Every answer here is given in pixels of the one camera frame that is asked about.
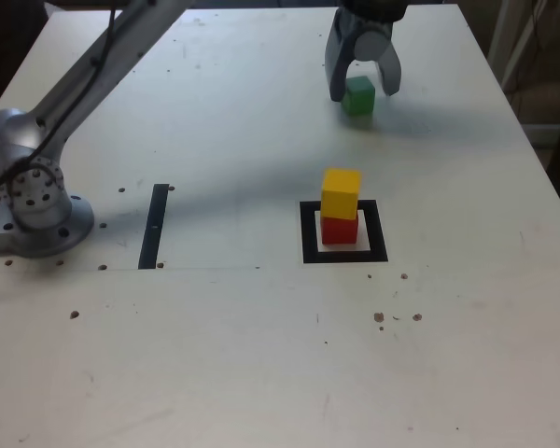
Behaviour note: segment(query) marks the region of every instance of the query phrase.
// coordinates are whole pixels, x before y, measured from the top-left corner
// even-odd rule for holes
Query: white table
[[[409,8],[400,93],[348,123],[333,12],[191,11],[70,139],[67,187],[107,228],[0,259],[0,448],[560,447],[546,174],[455,6]],[[0,107],[33,107],[105,24],[55,14]],[[388,263],[302,264],[329,166],[363,172]],[[156,183],[165,267],[138,271]]]

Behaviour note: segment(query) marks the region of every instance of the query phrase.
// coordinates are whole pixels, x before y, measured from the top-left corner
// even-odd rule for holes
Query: black tape strip
[[[168,184],[156,184],[153,186],[146,231],[143,234],[143,245],[141,246],[141,255],[139,256],[139,269],[156,269],[161,229],[164,225],[164,215],[166,214],[168,187]]]

